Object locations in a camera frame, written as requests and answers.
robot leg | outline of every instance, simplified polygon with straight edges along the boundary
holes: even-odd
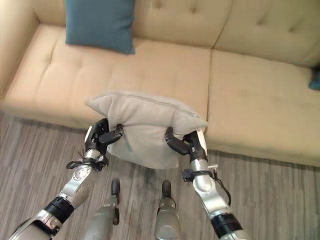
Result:
[[[114,178],[111,183],[111,197],[91,218],[82,240],[110,240],[113,225],[119,224],[120,181]]]
[[[171,197],[171,183],[162,183],[162,198],[155,222],[154,236],[156,240],[181,240],[181,226],[176,211],[176,202]]]

gray carpet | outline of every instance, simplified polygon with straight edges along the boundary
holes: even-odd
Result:
[[[51,201],[69,180],[66,164],[77,160],[85,132],[0,112],[0,239]],[[232,207],[253,240],[320,239],[320,168],[209,152],[232,194]],[[109,195],[111,179],[121,181],[120,224],[113,240],[151,240],[161,184],[172,182],[184,240],[217,239],[200,201],[178,169],[152,170],[111,159],[91,197],[63,225],[57,240],[80,239],[89,218]]]

blue throw pillow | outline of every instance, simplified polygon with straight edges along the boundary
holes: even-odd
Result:
[[[135,0],[65,0],[65,43],[135,54]]]
[[[317,67],[313,70],[312,80],[309,84],[309,88],[320,91],[320,67]]]

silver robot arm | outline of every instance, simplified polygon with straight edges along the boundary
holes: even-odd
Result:
[[[61,229],[73,211],[90,195],[98,172],[109,164],[107,146],[123,135],[121,125],[109,131],[107,119],[90,126],[85,137],[85,153],[79,161],[71,161],[67,169],[75,169],[70,181],[44,209],[23,222],[9,240],[50,240]]]
[[[173,128],[168,127],[165,140],[170,148],[182,155],[190,155],[192,169],[183,171],[186,182],[192,182],[195,192],[201,199],[203,209],[220,240],[250,240],[239,221],[233,215],[229,205],[231,196],[218,179],[217,165],[208,166],[206,140],[202,130],[194,131],[179,140],[173,135]],[[229,204],[219,195],[216,183],[226,191]]]

tufted upholstery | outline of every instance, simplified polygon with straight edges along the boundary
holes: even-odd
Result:
[[[84,103],[124,89],[176,98],[207,117],[210,49],[134,39],[135,55],[68,46],[63,26],[40,24],[6,94],[8,112],[86,128],[101,118]]]
[[[31,0],[42,23],[65,25],[64,0]],[[232,0],[135,0],[138,38],[211,48]]]
[[[234,0],[215,47],[314,65],[320,61],[320,1]]]
[[[320,167],[320,92],[308,68],[215,50],[207,145]]]

